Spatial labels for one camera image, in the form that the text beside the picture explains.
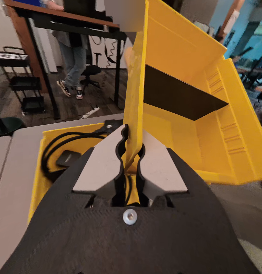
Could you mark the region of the brown standing desk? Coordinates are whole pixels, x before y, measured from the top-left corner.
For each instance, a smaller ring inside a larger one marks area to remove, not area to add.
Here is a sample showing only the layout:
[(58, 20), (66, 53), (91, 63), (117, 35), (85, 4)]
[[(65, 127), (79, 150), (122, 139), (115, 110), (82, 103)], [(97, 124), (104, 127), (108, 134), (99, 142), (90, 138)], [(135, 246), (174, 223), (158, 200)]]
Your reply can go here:
[(39, 48), (37, 46), (32, 26), (29, 19), (32, 19), (35, 27), (59, 30), (66, 32), (75, 32), (90, 36), (98, 36), (101, 38), (115, 39), (117, 41), (116, 48), (116, 74), (115, 74), (115, 91), (112, 102), (119, 110), (119, 76), (121, 61), (121, 41), (126, 41), (126, 34), (119, 30), (119, 26), (110, 22), (97, 18), (86, 17), (73, 13), (67, 13), (58, 10), (51, 10), (44, 7), (38, 7), (18, 1), (3, 1), (8, 8), (13, 26), (17, 32), (17, 36), (22, 46), (27, 50), (30, 56), (33, 69), (36, 76), (40, 77), (43, 85), (43, 92), (48, 93), (53, 108), (53, 116), (55, 120), (60, 119), (60, 112), (56, 104), (54, 94), (49, 82), (47, 73), (45, 72)]

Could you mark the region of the yellow plastic storage bin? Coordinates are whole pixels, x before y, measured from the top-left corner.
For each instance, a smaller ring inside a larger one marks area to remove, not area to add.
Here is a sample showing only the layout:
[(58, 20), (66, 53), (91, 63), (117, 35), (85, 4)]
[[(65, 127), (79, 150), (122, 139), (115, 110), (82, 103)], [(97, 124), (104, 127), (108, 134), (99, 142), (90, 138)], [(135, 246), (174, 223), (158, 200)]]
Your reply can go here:
[[(61, 134), (65, 134), (65, 133), (69, 133), (69, 132), (91, 133), (91, 132), (94, 132), (95, 130), (100, 129), (102, 126), (104, 126), (104, 122), (98, 123), (98, 124), (82, 125), (82, 126), (75, 126), (75, 127), (43, 131), (43, 137), (40, 141), (37, 166), (36, 166), (36, 170), (35, 170), (35, 176), (34, 176), (33, 189), (32, 189), (27, 224), (29, 224), (37, 206), (39, 205), (40, 201), (43, 199), (47, 190), (52, 185), (52, 181), (50, 179), (48, 179), (46, 176), (44, 176), (44, 173), (41, 169), (41, 158), (42, 158), (44, 151), (45, 151), (46, 147), (48, 146), (48, 144), (54, 138), (58, 137)], [(59, 168), (56, 165), (56, 161), (65, 150), (70, 150), (73, 152), (78, 152), (80, 154), (84, 154), (89, 148), (94, 147), (99, 142), (101, 142), (101, 139), (88, 138), (88, 139), (74, 140), (67, 144), (62, 145), (50, 156), (50, 158), (47, 162), (47, 166), (49, 167), (50, 172), (62, 170), (62, 168)]]
[[(262, 180), (262, 127), (226, 48), (163, 1), (145, 1), (144, 29), (131, 51), (124, 110), (128, 169), (143, 129), (207, 183)], [(196, 121), (144, 103), (149, 65), (228, 103)]]

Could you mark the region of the white power strip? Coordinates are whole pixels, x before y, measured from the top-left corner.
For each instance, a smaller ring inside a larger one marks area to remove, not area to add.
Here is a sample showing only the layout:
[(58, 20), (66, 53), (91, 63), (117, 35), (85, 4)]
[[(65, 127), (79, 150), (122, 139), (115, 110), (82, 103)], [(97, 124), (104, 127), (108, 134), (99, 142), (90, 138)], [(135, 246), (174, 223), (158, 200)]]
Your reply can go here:
[(97, 111), (99, 111), (99, 107), (95, 107), (95, 108), (92, 108), (89, 112), (87, 112), (86, 114), (82, 115), (82, 117), (80, 118), (80, 120), (82, 119), (86, 119), (88, 117), (90, 117), (91, 115), (93, 115), (94, 113), (96, 113)]

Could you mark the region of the black square adapter box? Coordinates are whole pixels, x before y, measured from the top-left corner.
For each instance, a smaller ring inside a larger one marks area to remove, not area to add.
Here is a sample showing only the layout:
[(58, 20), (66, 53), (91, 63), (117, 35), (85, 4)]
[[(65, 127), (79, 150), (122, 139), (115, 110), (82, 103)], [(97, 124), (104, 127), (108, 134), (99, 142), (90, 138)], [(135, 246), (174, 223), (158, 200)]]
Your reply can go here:
[(56, 160), (56, 165), (59, 167), (70, 167), (73, 163), (75, 163), (81, 157), (81, 153), (64, 150), (62, 154)]

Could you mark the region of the black hdmi switch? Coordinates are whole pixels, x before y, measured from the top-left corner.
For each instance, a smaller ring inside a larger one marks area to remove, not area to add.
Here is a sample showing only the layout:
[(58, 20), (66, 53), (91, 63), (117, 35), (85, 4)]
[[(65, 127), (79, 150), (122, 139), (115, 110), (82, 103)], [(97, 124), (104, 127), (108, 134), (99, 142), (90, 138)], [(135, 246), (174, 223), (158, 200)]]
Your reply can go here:
[(96, 130), (96, 133), (100, 135), (109, 135), (123, 125), (123, 119), (111, 119), (104, 121), (104, 125)]

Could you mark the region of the black utility cart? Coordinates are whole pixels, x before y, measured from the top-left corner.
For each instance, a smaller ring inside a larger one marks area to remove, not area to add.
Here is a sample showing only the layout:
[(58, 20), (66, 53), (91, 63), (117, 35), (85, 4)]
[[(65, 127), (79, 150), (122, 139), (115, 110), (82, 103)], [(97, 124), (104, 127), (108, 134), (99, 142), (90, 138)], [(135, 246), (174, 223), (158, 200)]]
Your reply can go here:
[(0, 67), (20, 103), (22, 115), (45, 113), (40, 78), (34, 76), (26, 51), (18, 47), (3, 47)]

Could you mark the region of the black office chair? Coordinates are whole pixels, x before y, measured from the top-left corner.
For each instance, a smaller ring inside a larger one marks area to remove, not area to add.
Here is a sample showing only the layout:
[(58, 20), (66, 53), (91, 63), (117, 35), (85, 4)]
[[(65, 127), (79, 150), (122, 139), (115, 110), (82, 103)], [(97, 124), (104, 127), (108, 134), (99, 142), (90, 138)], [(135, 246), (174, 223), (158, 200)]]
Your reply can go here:
[(101, 56), (101, 53), (94, 53), (96, 57), (96, 65), (93, 65), (93, 57), (92, 53), (88, 50), (86, 55), (86, 68), (81, 74), (81, 76), (84, 76), (85, 78), (80, 81), (80, 84), (83, 86), (82, 88), (82, 95), (85, 95), (85, 88), (91, 84), (94, 87), (97, 87), (101, 89), (99, 82), (91, 80), (90, 76), (97, 75), (101, 73), (101, 68), (98, 66), (98, 57)]

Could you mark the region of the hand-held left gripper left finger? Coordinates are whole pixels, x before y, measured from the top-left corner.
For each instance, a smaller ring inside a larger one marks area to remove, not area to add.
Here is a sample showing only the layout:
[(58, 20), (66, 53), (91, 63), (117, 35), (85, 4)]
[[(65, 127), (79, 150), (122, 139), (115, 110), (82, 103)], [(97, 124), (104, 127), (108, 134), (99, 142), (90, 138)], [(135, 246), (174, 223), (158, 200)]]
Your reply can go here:
[(125, 204), (126, 178), (122, 156), (126, 152), (128, 125), (123, 124), (92, 150), (74, 187), (74, 193), (93, 194), (111, 200), (113, 206)]

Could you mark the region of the black bin divider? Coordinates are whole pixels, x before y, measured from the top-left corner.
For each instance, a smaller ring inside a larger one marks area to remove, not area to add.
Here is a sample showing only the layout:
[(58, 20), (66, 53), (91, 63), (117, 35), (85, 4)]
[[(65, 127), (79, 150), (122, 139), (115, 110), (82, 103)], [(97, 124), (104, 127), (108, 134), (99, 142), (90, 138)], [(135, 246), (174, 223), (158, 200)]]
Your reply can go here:
[(149, 65), (145, 68), (144, 103), (192, 121), (228, 105), (227, 102)]

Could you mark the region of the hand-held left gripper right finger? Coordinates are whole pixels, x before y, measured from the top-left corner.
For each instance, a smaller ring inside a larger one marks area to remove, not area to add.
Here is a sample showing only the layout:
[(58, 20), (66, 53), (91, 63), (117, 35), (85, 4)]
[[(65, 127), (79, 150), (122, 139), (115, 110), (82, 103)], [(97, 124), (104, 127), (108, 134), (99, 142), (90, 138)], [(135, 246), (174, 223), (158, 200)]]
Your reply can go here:
[(144, 129), (138, 155), (136, 189), (141, 207), (148, 207), (158, 196), (188, 193), (168, 148)]

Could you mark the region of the dark round stand base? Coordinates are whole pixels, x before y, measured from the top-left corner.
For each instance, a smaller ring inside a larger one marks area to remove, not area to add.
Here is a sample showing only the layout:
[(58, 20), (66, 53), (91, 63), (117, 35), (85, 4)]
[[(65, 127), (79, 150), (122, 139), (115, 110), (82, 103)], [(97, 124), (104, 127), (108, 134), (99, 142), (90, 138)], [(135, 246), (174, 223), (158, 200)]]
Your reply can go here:
[(19, 118), (0, 118), (0, 137), (12, 136), (15, 131), (25, 127), (25, 124)]

